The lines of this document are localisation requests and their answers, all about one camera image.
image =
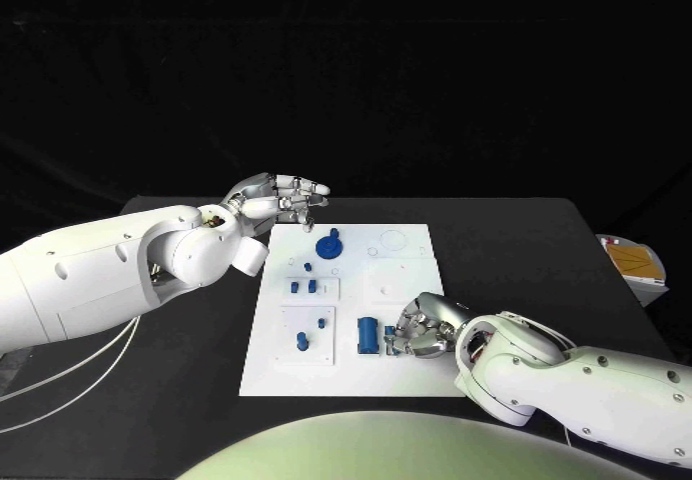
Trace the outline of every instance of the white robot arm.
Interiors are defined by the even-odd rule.
[[[567,348],[538,333],[540,329]],[[692,468],[692,369],[570,340],[531,319],[478,315],[423,293],[404,309],[399,352],[455,352],[456,386],[491,415],[524,426],[537,408],[582,438],[657,462]]]
[[[269,255],[252,237],[277,218],[311,231],[329,188],[263,173],[220,205],[175,206],[40,235],[0,255],[0,354],[97,333]]]

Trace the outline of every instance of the black curtain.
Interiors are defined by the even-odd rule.
[[[345,197],[567,197],[662,256],[692,344],[677,30],[649,12],[247,3],[4,7],[0,248],[262,171]]]

